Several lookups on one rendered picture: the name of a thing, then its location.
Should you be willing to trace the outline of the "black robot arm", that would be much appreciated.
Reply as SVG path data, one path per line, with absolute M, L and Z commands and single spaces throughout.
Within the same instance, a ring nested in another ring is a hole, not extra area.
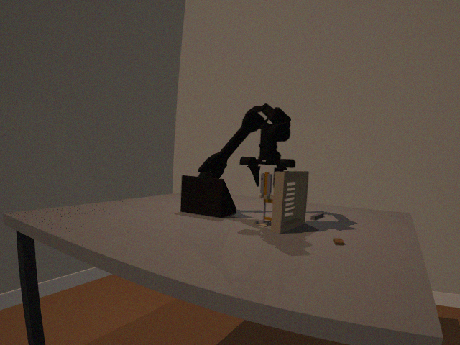
M 267 116 L 264 119 L 258 112 Z M 268 124 L 270 120 L 273 124 Z M 261 141 L 265 142 L 286 142 L 290 138 L 291 118 L 280 108 L 272 108 L 269 104 L 254 106 L 248 110 L 243 118 L 242 126 L 235 135 L 227 142 L 223 149 L 211 155 L 198 168 L 198 177 L 220 178 L 227 166 L 227 160 L 237 147 L 244 141 L 250 132 L 261 129 Z

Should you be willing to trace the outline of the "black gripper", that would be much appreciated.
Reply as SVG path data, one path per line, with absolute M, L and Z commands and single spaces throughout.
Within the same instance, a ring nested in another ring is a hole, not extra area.
M 276 142 L 265 142 L 261 141 L 259 144 L 260 147 L 260 154 L 259 158 L 256 159 L 256 157 L 241 157 L 240 159 L 240 165 L 248 165 L 247 167 L 250 168 L 253 176 L 255 183 L 257 184 L 257 187 L 259 187 L 259 170 L 261 166 L 258 166 L 258 164 L 261 165 L 276 165 L 277 167 L 275 168 L 275 172 L 283 171 L 286 170 L 287 167 L 295 167 L 295 160 L 291 159 L 280 159 L 276 160 L 276 148 L 277 148 L 277 143 Z M 264 162 L 263 160 L 266 160 Z M 270 162 L 273 161 L 273 162 Z

